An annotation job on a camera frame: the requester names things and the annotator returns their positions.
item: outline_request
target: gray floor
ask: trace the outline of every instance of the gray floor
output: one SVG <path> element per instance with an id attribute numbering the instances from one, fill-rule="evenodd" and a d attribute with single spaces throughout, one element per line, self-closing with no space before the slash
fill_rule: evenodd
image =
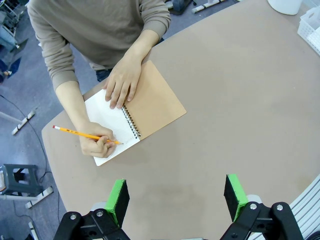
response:
<path id="1" fill-rule="evenodd" d="M 204 4 L 206 0 L 198 0 L 198 4 Z M 235 0 L 226 0 L 204 11 L 192 14 L 189 5 L 183 15 L 172 15 L 170 29 L 165 34 L 167 39 L 186 27 L 214 14 L 226 7 L 233 5 Z M 28 14 L 24 14 L 17 30 L 17 40 L 22 42 L 28 39 L 27 44 L 21 52 L 11 58 L 12 61 L 21 57 L 19 70 L 0 85 L 0 94 L 15 103 L 26 115 L 31 110 L 36 115 L 30 124 L 41 139 L 42 128 L 59 112 L 62 107 L 59 104 L 52 88 L 50 77 L 41 55 L 41 48 L 35 38 Z M 84 61 L 81 55 L 74 49 L 76 75 L 80 82 L 81 91 L 84 93 L 97 84 L 95 73 Z M 10 103 L 0 97 L 0 111 L 22 119 L 22 114 Z M 45 172 L 46 158 L 38 141 L 36 134 L 29 124 L 25 125 L 15 136 L 11 135 L 15 124 L 0 118 L 0 165 L 1 164 L 33 164 L 38 166 L 37 175 L 40 177 Z M 25 209 L 25 202 L 15 201 L 16 213 L 18 215 L 29 215 L 34 220 L 40 240 L 52 240 L 58 228 L 58 217 L 62 218 L 66 209 L 59 199 L 58 216 L 58 190 L 51 174 L 44 177 L 42 185 L 47 188 L 52 186 L 54 193 L 44 201 L 31 209 Z M 1 200 L 0 202 L 0 235 L 24 240 L 29 234 L 29 219 L 25 216 L 17 217 L 14 212 L 13 202 Z"/>

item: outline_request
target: long-sleeve shirt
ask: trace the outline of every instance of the long-sleeve shirt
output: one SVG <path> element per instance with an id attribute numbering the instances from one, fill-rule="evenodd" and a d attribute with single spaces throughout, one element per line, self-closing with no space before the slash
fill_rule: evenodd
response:
<path id="1" fill-rule="evenodd" d="M 164 0 L 30 0 L 28 14 L 56 89 L 77 81 L 72 44 L 94 70 L 113 68 L 143 30 L 170 24 Z"/>

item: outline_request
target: person's right hand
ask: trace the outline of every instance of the person's right hand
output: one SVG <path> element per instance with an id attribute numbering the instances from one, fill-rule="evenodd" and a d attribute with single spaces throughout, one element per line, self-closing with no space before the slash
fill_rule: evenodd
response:
<path id="1" fill-rule="evenodd" d="M 79 137 L 84 155 L 107 158 L 115 151 L 116 144 L 114 142 L 107 142 L 107 140 L 116 141 L 112 130 L 96 122 L 88 122 L 78 129 L 78 131 L 100 137 L 98 141 L 84 136 Z"/>

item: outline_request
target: white plastic basket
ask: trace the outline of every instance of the white plastic basket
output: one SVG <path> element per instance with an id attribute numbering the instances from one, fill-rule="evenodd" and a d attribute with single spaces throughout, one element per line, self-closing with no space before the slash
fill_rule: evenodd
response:
<path id="1" fill-rule="evenodd" d="M 301 16 L 298 34 L 320 55 L 320 6 Z"/>

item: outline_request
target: gray plastic stool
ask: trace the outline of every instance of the gray plastic stool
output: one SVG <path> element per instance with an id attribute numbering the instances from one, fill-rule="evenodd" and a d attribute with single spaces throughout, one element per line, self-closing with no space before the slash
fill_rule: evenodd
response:
<path id="1" fill-rule="evenodd" d="M 28 183 L 22 183 L 19 181 L 25 181 L 26 174 L 22 171 L 28 169 Z M 0 191 L 0 195 L 14 195 L 17 192 L 18 196 L 22 196 L 23 193 L 29 196 L 37 196 L 44 189 L 38 185 L 35 171 L 38 169 L 36 165 L 20 165 L 20 164 L 4 164 L 0 166 L 0 171 L 3 171 L 5 189 Z"/>

